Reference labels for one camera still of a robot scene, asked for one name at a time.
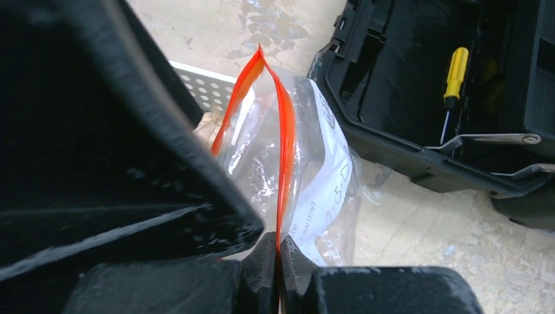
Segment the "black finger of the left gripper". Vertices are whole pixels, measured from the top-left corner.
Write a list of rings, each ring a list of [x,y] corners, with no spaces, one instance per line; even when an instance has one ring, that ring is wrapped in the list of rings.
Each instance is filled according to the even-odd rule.
[[[126,1],[2,1],[1,280],[251,248],[202,115]]]

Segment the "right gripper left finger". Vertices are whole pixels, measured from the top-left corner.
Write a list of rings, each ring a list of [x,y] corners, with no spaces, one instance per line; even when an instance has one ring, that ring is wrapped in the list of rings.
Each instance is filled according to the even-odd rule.
[[[276,236],[242,260],[100,264],[79,281],[66,313],[277,313]]]

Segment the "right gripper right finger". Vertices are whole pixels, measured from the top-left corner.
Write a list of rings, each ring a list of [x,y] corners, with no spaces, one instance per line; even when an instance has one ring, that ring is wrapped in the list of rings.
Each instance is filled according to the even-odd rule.
[[[320,267],[294,241],[281,242],[286,313],[482,313],[472,288],[436,266]]]

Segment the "clear zip top bag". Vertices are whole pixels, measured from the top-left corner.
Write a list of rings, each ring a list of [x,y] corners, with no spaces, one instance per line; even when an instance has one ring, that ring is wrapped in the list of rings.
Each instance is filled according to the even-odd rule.
[[[316,83],[271,67],[258,48],[227,98],[195,134],[264,231],[290,239],[317,266],[351,266],[361,163]]]

